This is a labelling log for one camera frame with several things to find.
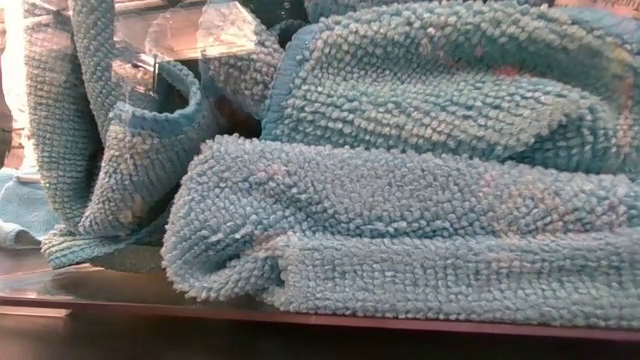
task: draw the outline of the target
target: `glass shelf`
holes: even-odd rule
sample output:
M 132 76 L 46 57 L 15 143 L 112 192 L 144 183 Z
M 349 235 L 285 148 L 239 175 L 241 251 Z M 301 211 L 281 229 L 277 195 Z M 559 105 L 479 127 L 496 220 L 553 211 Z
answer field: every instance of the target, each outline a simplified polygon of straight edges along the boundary
M 287 313 L 239 298 L 228 302 L 187 300 L 162 272 L 120 273 L 74 266 L 51 270 L 37 251 L 0 251 L 0 307 L 198 317 L 365 328 L 511 334 L 545 337 L 640 341 L 640 332 L 509 324 L 361 318 Z

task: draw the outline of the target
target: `dark wooden surface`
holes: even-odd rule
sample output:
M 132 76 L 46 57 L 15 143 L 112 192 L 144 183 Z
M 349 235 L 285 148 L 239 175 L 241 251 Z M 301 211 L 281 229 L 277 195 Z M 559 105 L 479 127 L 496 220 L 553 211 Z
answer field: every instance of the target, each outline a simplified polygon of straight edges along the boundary
M 640 359 L 632 343 L 206 319 L 0 315 L 2 360 Z

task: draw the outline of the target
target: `shelf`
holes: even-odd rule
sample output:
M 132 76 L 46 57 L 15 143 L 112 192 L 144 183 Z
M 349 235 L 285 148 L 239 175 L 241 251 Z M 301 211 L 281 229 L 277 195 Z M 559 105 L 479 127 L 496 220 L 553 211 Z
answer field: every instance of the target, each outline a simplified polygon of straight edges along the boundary
M 187 300 L 164 273 L 120 273 L 88 265 L 50 270 L 34 251 L 0 252 L 0 306 L 145 314 L 307 325 L 640 341 L 640 332 L 452 321 L 359 318 L 287 313 L 240 298 Z

